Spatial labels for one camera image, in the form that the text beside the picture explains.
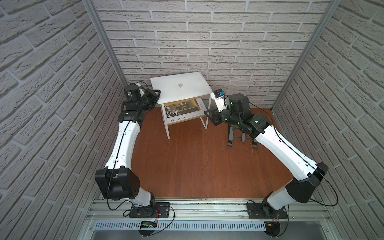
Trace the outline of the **silver laptop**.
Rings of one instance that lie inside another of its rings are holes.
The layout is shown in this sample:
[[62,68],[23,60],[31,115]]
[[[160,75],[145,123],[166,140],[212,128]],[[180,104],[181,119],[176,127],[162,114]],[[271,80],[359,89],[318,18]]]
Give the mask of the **silver laptop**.
[[151,78],[154,90],[160,90],[158,104],[207,96],[213,92],[200,72]]

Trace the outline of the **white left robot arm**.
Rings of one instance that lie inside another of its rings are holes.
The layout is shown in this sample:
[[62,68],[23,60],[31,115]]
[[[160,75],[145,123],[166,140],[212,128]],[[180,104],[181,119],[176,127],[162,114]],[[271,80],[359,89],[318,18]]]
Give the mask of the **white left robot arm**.
[[106,201],[130,202],[133,210],[154,212],[155,197],[140,186],[132,171],[136,139],[145,119],[160,97],[160,90],[151,90],[143,81],[124,88],[125,101],[118,116],[118,135],[111,156],[102,170],[95,173],[96,183]]

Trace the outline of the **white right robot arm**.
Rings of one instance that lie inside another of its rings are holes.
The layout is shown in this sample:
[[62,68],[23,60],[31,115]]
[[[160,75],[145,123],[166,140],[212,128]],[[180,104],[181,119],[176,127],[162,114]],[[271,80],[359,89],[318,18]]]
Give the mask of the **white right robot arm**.
[[222,89],[210,94],[216,108],[205,111],[215,126],[226,123],[265,146],[293,175],[293,179],[264,198],[261,209],[266,217],[291,203],[307,203],[314,191],[325,180],[329,168],[316,163],[289,143],[276,129],[272,121],[262,114],[253,114],[249,98],[243,94],[225,96]]

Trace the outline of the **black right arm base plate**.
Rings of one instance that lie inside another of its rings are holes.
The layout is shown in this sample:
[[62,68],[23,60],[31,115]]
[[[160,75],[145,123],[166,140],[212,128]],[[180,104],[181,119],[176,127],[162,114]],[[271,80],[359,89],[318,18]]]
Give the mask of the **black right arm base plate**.
[[250,219],[288,219],[288,212],[285,207],[275,210],[266,203],[247,201],[247,213]]

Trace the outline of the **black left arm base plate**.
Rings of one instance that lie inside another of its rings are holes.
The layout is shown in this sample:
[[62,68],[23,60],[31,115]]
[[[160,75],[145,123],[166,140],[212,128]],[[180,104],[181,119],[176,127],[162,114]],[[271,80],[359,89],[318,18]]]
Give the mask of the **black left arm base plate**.
[[165,218],[170,214],[170,202],[159,202],[147,207],[132,207],[129,213],[130,218]]

